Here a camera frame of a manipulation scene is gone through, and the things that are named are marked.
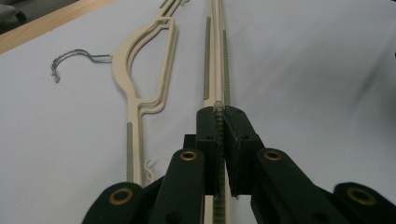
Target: metal hanger hook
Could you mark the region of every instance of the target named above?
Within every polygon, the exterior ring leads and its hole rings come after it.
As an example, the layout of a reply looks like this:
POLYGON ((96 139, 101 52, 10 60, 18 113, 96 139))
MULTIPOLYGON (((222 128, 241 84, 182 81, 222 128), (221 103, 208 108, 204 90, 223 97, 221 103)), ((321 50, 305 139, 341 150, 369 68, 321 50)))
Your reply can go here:
POLYGON ((65 60, 66 58, 70 58, 75 55, 83 55, 89 58, 93 63, 111 63, 111 55, 110 54, 101 54, 101 55, 91 55, 87 50, 85 49, 72 49, 69 50, 61 55, 59 55, 57 58, 55 58, 50 65, 50 68, 52 69, 52 72, 50 73, 53 76, 53 79, 56 83, 59 83, 61 80, 61 77, 59 77, 58 73, 56 72, 56 68, 58 65, 65 60))

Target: wooden edge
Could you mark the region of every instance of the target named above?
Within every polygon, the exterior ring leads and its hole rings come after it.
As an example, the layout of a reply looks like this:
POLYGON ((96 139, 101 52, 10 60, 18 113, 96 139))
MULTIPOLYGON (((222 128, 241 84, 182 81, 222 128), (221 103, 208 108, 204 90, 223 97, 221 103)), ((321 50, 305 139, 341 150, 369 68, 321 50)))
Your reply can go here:
POLYGON ((44 17, 0 35, 0 54, 45 34, 114 0, 79 0, 44 17))

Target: white table surface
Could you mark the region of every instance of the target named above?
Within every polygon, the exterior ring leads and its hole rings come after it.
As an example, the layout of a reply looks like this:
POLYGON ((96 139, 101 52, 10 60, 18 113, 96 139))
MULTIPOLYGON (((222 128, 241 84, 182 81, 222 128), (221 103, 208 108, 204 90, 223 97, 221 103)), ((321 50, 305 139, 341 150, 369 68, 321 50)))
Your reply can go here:
MULTIPOLYGON (((80 223, 125 180, 126 101, 109 64, 50 63, 70 49, 112 52, 162 0, 117 0, 0 55, 1 223, 80 223)), ((396 203, 396 3, 389 0, 224 1, 232 105, 267 147, 287 152, 318 186, 376 189, 396 203)), ((179 27, 168 101, 143 119, 145 158, 165 174, 203 106, 207 2, 179 27)), ((166 32, 133 64, 141 96, 156 85, 166 32)), ((255 223, 248 197, 233 223, 255 223)))

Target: circular hole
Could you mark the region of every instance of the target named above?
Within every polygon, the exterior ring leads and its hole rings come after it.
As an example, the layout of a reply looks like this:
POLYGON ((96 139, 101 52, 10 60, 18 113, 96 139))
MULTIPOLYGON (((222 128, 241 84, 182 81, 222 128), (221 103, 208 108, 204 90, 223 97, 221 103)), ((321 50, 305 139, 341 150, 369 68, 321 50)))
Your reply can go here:
POLYGON ((266 151, 264 157, 270 161, 280 161, 282 159, 282 156, 276 151, 266 151))
POLYGON ((110 198, 108 199, 111 204, 121 205, 128 203, 132 197, 134 196, 134 192, 128 188, 117 189, 113 193, 111 193, 110 198))
POLYGON ((346 191, 347 196, 355 201, 356 203, 360 203, 363 205, 374 205, 376 203, 375 197, 365 189, 358 188, 349 188, 346 191))
POLYGON ((197 159, 198 155, 193 151, 185 151, 180 154, 180 158, 183 161, 193 161, 197 159))
POLYGON ((322 212, 314 213, 314 215, 312 215, 312 218, 317 223, 329 223, 330 222, 329 216, 327 216, 325 213, 322 213, 322 212))
POLYGON ((171 224, 176 224, 181 222, 183 219, 183 216, 179 212, 171 212, 168 215, 166 215, 165 221, 166 223, 171 223, 171 224))

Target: hanger hook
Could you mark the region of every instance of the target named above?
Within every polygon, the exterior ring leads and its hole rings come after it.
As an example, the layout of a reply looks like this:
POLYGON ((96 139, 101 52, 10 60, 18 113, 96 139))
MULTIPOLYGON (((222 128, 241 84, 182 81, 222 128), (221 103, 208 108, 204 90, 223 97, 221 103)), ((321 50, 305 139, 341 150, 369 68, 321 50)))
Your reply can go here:
POLYGON ((50 73, 53 76, 53 79, 56 83, 59 83, 61 80, 61 77, 59 77, 58 73, 56 72, 56 68, 58 65, 65 60, 66 58, 70 58, 75 55, 83 55, 89 58, 93 63, 111 63, 111 55, 109 54, 102 54, 102 55, 91 55, 87 50, 85 49, 72 49, 69 50, 61 55, 59 55, 57 58, 55 58, 50 65, 50 68, 52 69, 52 72, 50 73))

